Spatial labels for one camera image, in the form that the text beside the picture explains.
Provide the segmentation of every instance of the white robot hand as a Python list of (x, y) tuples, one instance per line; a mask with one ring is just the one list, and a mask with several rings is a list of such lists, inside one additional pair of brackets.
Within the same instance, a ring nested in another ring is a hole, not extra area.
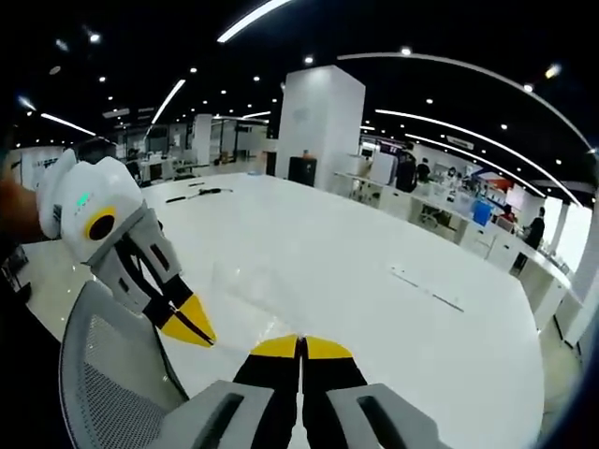
[(41, 230), (49, 239), (60, 236), (60, 208), (62, 185), (66, 173), (77, 164), (73, 150), (68, 149), (51, 166), (37, 187), (37, 213)]

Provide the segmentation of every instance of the green light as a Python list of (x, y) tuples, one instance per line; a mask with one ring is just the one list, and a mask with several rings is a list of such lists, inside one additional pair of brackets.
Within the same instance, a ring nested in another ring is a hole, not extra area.
[(81, 198), (79, 198), (79, 201), (77, 201), (77, 205), (78, 205), (78, 206), (83, 206), (83, 203), (84, 203), (85, 201), (87, 201), (87, 198), (89, 198), (89, 196), (90, 196), (90, 194), (83, 194), (83, 195), (81, 196)]

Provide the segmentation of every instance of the ceiling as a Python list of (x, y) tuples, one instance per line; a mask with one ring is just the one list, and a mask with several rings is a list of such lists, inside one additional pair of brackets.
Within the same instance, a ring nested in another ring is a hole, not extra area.
[[(474, 143), (474, 155), (485, 150), (490, 161), (527, 181), (547, 180), (484, 140), (375, 110), (429, 117), (501, 142), (561, 181), (596, 187), (595, 156), (589, 147), (520, 89), (473, 70), (414, 58), (337, 61), (340, 55), (409, 46), (417, 53), (485, 67), (517, 83), (532, 83), (534, 92), (594, 147), (599, 146), (599, 88), (589, 56), (594, 55), (596, 41), (590, 12), (584, 14), (578, 7), (549, 11), (512, 1), (489, 7), (474, 1), (294, 0), (226, 44), (217, 42), (231, 24), (265, 2), (170, 2), (162, 7), (87, 11), (52, 4), (37, 7), (34, 16), (17, 7), (2, 29), (4, 54), (10, 61), (5, 66), (11, 67), (7, 93), (13, 99), (26, 96), (37, 113), (28, 117), (27, 109), (17, 110), (15, 141), (30, 146), (88, 138), (42, 119), (40, 112), (106, 137), (120, 122), (147, 126), (181, 78), (187, 82), (160, 123), (191, 120), (191, 108), (212, 114), (233, 109), (235, 115), (271, 110), (273, 98), (279, 104), (283, 99), (285, 75), (305, 68), (304, 58), (312, 55), (314, 65), (336, 64), (366, 85), (364, 120), (375, 128), (371, 134), (385, 130), (385, 136), (395, 138), (404, 132), (439, 141), (441, 134), (463, 138)], [(101, 35), (99, 43), (90, 42), (91, 32)], [(57, 39), (67, 51), (56, 45)], [(562, 73), (546, 80), (544, 73), (553, 63), (562, 66)], [(60, 71), (51, 75), (56, 66)], [(197, 73), (190, 73), (191, 67)], [(106, 81), (99, 82), (100, 77)], [(427, 98), (433, 99), (431, 105)], [(102, 115), (120, 108), (131, 113), (121, 120)], [(146, 108), (153, 111), (139, 112)], [(590, 194), (574, 193), (584, 204), (591, 203)], [(560, 189), (553, 188), (551, 194), (566, 198)]]

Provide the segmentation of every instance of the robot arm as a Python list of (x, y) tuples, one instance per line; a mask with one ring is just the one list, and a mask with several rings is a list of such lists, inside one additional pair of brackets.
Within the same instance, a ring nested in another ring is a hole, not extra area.
[[(74, 154), (69, 150), (63, 157), (72, 161)], [(73, 165), (61, 164), (63, 157), (56, 165), (64, 172)], [(79, 162), (62, 178), (51, 172), (50, 193), (38, 205), (40, 222), (46, 219), (44, 231), (59, 228), (75, 258), (129, 310), (145, 314), (174, 339), (211, 347), (216, 336), (210, 321), (181, 278), (172, 245), (126, 167), (106, 157), (95, 165)], [(157, 288), (135, 258), (148, 268)]]

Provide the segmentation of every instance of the floor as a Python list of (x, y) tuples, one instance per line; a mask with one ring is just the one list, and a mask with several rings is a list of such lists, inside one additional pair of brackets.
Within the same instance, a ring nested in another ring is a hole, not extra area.
[[(195, 174), (208, 176), (254, 170), (263, 171), (263, 164), (253, 160), (220, 167), (205, 167), (197, 169)], [(29, 257), (29, 264), (22, 269), (19, 279), (21, 282), (31, 282), (33, 287), (28, 307), (38, 320), (61, 340), (66, 318), (77, 294), (83, 284), (94, 276), (87, 267), (73, 264), (73, 259), (62, 241), (26, 245), (25, 251)], [(554, 321), (539, 334), (539, 339), (545, 368), (546, 399), (542, 426), (542, 433), (545, 433), (551, 429), (570, 398), (581, 373), (581, 364), (577, 351), (560, 339)]]

